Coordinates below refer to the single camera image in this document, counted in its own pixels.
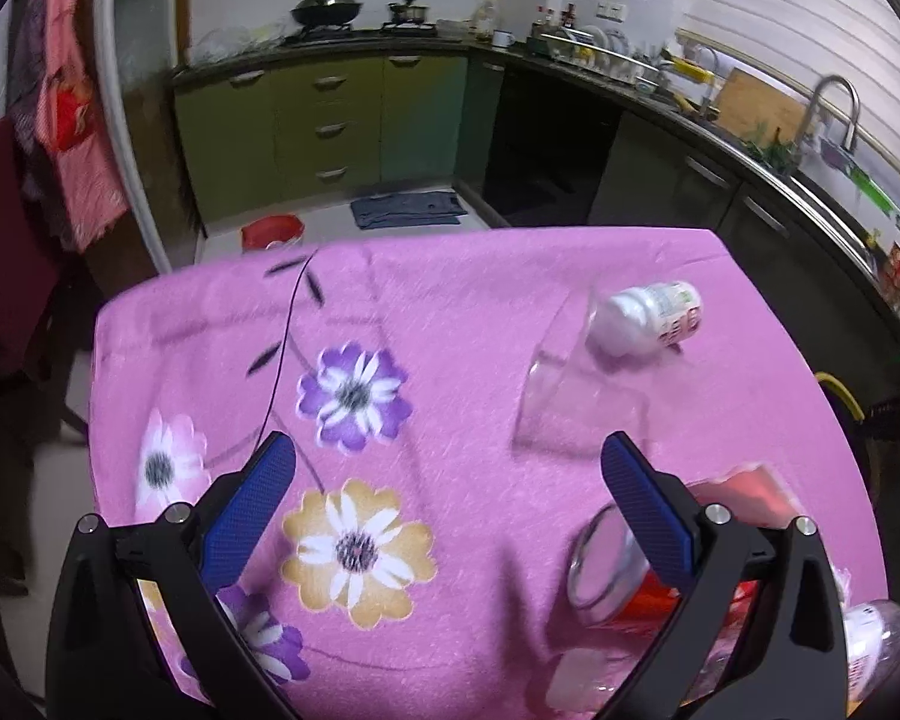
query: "bottle label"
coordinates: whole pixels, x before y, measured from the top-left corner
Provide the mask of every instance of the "bottle label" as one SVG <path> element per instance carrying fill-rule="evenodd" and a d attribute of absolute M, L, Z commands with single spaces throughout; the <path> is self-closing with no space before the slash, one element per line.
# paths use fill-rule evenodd
<path fill-rule="evenodd" d="M 660 307 L 658 338 L 663 346 L 686 341 L 700 327 L 701 301 L 687 286 L 683 282 L 674 281 L 646 288 Z"/>
<path fill-rule="evenodd" d="M 874 678 L 883 644 L 883 617 L 870 604 L 852 608 L 844 617 L 847 635 L 847 696 L 857 701 L 866 685 Z"/>

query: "flower center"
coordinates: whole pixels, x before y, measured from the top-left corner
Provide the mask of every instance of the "flower center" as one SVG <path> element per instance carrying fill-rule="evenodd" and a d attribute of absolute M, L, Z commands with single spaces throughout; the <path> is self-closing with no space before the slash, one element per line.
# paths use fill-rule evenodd
<path fill-rule="evenodd" d="M 362 574 L 370 571 L 377 562 L 377 545 L 363 531 L 344 533 L 335 548 L 337 562 L 351 574 Z"/>
<path fill-rule="evenodd" d="M 173 463 L 166 452 L 154 452 L 146 458 L 144 478 L 154 490 L 170 486 L 173 482 Z"/>
<path fill-rule="evenodd" d="M 358 412 L 370 405 L 370 387 L 356 379 L 347 379 L 334 395 L 348 412 Z"/>

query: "pink cloth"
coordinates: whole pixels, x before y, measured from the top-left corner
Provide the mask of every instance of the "pink cloth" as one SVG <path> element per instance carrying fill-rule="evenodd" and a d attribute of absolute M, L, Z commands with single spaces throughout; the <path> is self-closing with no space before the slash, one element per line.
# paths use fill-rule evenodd
<path fill-rule="evenodd" d="M 169 499 L 146 480 L 149 458 L 173 459 L 173 494 L 189 500 L 208 477 L 245 462 L 276 357 L 248 370 L 282 338 L 299 266 L 266 272 L 309 251 L 188 269 L 101 313 L 90 439 L 98 509 L 110 525 L 154 517 Z M 305 717 L 548 716 L 542 696 L 554 656 L 593 637 L 564 600 L 567 555 L 608 496 L 596 458 L 516 457 L 511 438 L 538 343 L 568 295 L 597 278 L 621 289 L 679 278 L 703 295 L 703 327 L 683 345 L 695 373 L 683 377 L 679 398 L 665 380 L 631 375 L 653 396 L 650 461 L 687 482 L 770 466 L 820 524 L 832 562 L 850 570 L 850 600 L 885 597 L 874 516 L 840 427 L 797 348 L 711 233 L 383 239 L 321 248 L 308 272 L 325 305 L 301 283 L 290 323 L 300 354 L 287 350 L 268 426 L 290 433 L 302 461 L 236 591 L 237 605 L 245 594 L 255 604 L 251 616 L 236 614 L 239 627 L 271 657 L 262 660 L 271 673 L 281 673 L 279 658 L 296 678 L 281 683 Z M 348 343 L 365 357 L 348 358 L 356 348 L 341 352 Z M 319 368 L 324 350 L 328 370 L 308 378 L 304 362 Z M 341 413 L 331 405 L 318 445 L 309 414 L 326 405 L 320 382 L 334 389 L 338 371 L 354 367 L 367 397 L 340 397 L 373 400 L 376 415 L 361 417 L 370 437 L 360 449 L 360 420 L 330 425 Z M 608 413 L 607 432 L 618 426 Z M 354 522 L 370 533 L 362 551 L 344 544 Z M 341 573 L 341 549 L 352 573 Z M 360 560 L 372 571 L 356 589 Z M 198 695 L 151 603 L 176 678 Z"/>
<path fill-rule="evenodd" d="M 77 251 L 84 252 L 106 233 L 128 206 L 124 188 L 117 177 L 96 92 L 91 101 L 94 131 L 67 151 L 53 148 L 50 79 L 64 68 L 69 68 L 72 77 L 85 74 L 77 33 L 74 32 L 76 9 L 77 0 L 47 0 L 47 69 L 37 103 L 36 134 L 56 165 L 74 231 L 74 243 Z"/>

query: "floral tablecloth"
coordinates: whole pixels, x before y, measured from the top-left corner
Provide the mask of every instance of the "floral tablecloth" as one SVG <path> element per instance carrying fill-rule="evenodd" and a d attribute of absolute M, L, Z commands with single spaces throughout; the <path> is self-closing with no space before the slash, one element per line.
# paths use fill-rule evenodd
<path fill-rule="evenodd" d="M 295 480 L 218 600 L 298 711 L 548 716 L 554 658 L 596 636 L 563 588 L 572 539 L 607 492 L 596 458 L 517 456 L 511 442 L 540 340 L 598 277 L 686 279 L 703 295 L 682 349 L 693 375 L 626 374 L 650 396 L 650 461 L 687 482 L 770 466 L 850 572 L 851 603 L 885 596 L 839 425 L 760 295 L 698 230 L 378 239 L 142 285 L 98 320 L 98 510 L 113 526 L 196 501 L 283 431 Z M 618 426 L 609 413 L 607 432 Z M 180 688 L 202 696 L 152 584 L 144 597 Z"/>

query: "black leaf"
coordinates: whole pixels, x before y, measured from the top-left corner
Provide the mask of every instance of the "black leaf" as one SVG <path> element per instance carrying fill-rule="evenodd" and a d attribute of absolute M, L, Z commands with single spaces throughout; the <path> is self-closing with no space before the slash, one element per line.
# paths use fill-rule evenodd
<path fill-rule="evenodd" d="M 266 351 L 260 355 L 256 360 L 250 364 L 250 367 L 247 368 L 247 376 L 254 375 L 260 368 L 264 367 L 270 360 L 274 358 L 274 355 L 280 351 L 280 344 L 274 343 L 273 346 L 269 346 L 266 348 Z"/>
<path fill-rule="evenodd" d="M 264 274 L 264 276 L 272 276 L 274 274 L 279 274 L 279 272 L 281 271 L 288 271 L 290 268 L 296 268 L 296 266 L 302 265 L 306 261 L 306 257 L 298 257 L 295 260 L 288 260 L 285 263 L 274 265 L 269 271 Z"/>
<path fill-rule="evenodd" d="M 317 284 L 317 279 L 314 278 L 314 274 L 311 274 L 309 271 L 306 272 L 307 277 L 307 286 L 310 288 L 310 294 L 314 297 L 314 300 L 317 301 L 317 305 L 320 308 L 323 308 L 326 300 L 323 297 L 323 290 L 320 288 L 320 285 Z"/>

